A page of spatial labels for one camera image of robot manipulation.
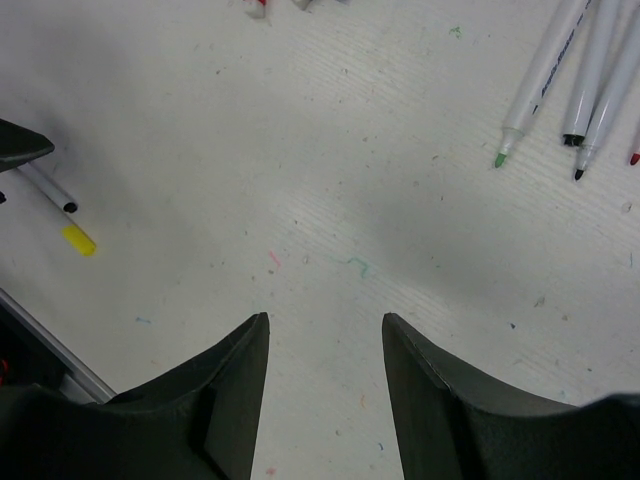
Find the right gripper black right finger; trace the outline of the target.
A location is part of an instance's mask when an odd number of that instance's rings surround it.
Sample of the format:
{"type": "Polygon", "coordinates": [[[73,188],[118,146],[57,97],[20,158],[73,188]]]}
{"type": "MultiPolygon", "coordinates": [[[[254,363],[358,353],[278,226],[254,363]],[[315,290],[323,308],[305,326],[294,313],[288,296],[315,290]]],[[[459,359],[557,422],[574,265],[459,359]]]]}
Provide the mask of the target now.
{"type": "Polygon", "coordinates": [[[407,479],[636,479],[639,397],[581,407],[494,378],[395,313],[382,343],[407,479]]]}

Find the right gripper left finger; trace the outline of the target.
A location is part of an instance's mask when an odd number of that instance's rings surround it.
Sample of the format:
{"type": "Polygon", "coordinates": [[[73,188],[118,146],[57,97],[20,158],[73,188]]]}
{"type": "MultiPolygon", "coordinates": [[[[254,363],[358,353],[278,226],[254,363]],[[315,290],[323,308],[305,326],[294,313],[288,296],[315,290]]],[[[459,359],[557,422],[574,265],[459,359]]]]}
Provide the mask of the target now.
{"type": "Polygon", "coordinates": [[[1,390],[4,479],[248,479],[269,354],[255,314],[216,345],[106,403],[1,390]]]}

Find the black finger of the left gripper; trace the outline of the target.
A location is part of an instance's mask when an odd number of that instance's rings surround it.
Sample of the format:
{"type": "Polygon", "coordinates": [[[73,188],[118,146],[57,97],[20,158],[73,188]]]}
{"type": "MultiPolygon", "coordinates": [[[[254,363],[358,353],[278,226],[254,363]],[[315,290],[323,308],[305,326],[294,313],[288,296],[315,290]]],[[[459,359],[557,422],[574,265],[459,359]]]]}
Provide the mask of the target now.
{"type": "Polygon", "coordinates": [[[55,145],[44,135],[0,120],[0,172],[15,169],[52,153],[55,145]]]}

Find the black capped white pen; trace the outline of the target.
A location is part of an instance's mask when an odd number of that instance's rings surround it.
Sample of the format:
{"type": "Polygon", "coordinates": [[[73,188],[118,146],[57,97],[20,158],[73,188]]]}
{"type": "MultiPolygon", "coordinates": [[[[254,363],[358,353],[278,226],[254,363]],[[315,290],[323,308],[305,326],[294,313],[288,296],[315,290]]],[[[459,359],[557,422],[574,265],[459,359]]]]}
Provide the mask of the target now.
{"type": "Polygon", "coordinates": [[[597,9],[592,19],[562,128],[564,146],[578,147],[586,137],[614,34],[620,3],[620,0],[597,2],[597,9]]]}

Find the red capped white marker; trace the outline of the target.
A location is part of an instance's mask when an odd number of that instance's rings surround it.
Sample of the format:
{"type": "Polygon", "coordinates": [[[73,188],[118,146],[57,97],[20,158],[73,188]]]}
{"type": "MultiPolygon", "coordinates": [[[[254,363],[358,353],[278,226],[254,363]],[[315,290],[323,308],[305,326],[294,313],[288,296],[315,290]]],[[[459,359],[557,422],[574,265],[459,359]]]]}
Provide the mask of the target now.
{"type": "Polygon", "coordinates": [[[637,132],[630,152],[629,164],[635,166],[640,161],[640,132],[637,132]]]}

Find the green capped white pen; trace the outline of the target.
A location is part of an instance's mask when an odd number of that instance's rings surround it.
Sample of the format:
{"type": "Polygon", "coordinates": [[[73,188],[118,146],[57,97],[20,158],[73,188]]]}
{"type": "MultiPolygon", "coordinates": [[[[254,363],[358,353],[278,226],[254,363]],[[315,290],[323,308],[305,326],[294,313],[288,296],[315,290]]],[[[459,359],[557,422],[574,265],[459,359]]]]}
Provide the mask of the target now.
{"type": "Polygon", "coordinates": [[[503,121],[495,168],[503,166],[541,110],[590,7],[591,1],[561,1],[558,5],[503,121]]]}

